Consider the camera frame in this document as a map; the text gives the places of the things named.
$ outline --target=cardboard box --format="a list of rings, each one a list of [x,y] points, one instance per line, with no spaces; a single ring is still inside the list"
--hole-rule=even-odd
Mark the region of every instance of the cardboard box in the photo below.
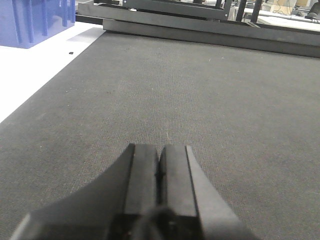
[[[270,12],[291,15],[292,9],[296,5],[296,1],[297,0],[274,0]]]

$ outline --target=fabric surface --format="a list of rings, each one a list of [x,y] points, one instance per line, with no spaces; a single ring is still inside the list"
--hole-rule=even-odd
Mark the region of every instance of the fabric surface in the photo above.
[[[105,33],[0,124],[0,239],[128,143],[191,145],[258,237],[320,239],[318,69],[315,58]]]

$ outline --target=metal frame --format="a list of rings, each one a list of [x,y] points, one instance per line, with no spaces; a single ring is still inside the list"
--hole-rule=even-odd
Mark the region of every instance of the metal frame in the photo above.
[[[227,35],[220,33],[211,33],[211,32],[201,32],[201,31],[192,31],[185,29],[176,29],[171,27],[163,27],[163,26],[153,26],[146,24],[138,24],[133,22],[125,22],[125,21],[116,21],[110,19],[103,20],[103,29],[118,33],[127,33],[148,37],[156,37],[163,39],[171,39],[171,40],[182,40],[188,42],[196,42],[196,43],[204,43],[204,44],[215,44],[229,47],[237,47],[237,48],[245,48],[252,50],[262,50],[268,52],[275,53],[283,53],[283,54],[292,54],[292,55],[300,55],[307,57],[315,57],[320,58],[320,43],[316,43],[317,45],[306,45],[294,43],[298,41],[277,41],[277,40],[269,40],[255,37],[243,37],[238,35]],[[252,29],[255,30],[266,30],[263,28],[255,27]],[[299,32],[287,32],[288,36],[291,35],[299,35],[307,36],[309,34],[303,34]],[[313,39],[309,39],[311,41],[316,41],[319,37],[318,35],[311,35]]]
[[[169,13],[183,16],[193,16],[206,19],[227,20],[232,0],[226,0],[224,8],[221,8],[221,0],[218,6],[208,6],[196,3],[187,3],[172,0],[124,0],[123,6],[133,9],[143,9],[160,13]]]
[[[105,30],[120,33],[320,58],[320,33],[315,31],[93,4],[79,4],[78,15],[103,19]]]

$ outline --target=blue container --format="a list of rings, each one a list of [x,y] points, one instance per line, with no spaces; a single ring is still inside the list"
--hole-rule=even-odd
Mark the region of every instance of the blue container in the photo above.
[[[28,49],[75,21],[75,0],[0,0],[0,45]]]

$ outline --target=white table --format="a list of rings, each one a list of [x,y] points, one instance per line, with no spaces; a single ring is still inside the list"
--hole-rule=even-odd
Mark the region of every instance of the white table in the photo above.
[[[268,25],[275,25],[275,26],[281,26],[281,27],[287,27],[287,28],[304,29],[304,30],[320,32],[320,24],[318,24],[317,22],[316,23],[303,22],[303,21],[296,21],[293,19],[292,20],[284,19],[284,18],[274,17],[274,16],[259,16],[257,19],[257,22],[260,24],[268,24]]]
[[[237,14],[238,13],[238,9],[239,7],[236,6],[235,7],[235,11]],[[245,8],[244,9],[244,16],[245,15],[249,15],[253,13],[253,9],[252,8]],[[288,19],[288,20],[295,20],[295,21],[299,21],[299,22],[306,22],[306,23],[311,23],[313,22],[311,19],[307,19],[304,18],[302,16],[295,16],[295,15],[284,15],[284,14],[280,14],[280,13],[275,13],[275,12],[271,12],[271,11],[265,11],[265,10],[260,10],[259,11],[259,16],[264,16],[264,17],[276,17],[276,18],[281,18],[281,19]]]
[[[76,22],[30,49],[0,46],[0,123],[102,33],[100,25]]]

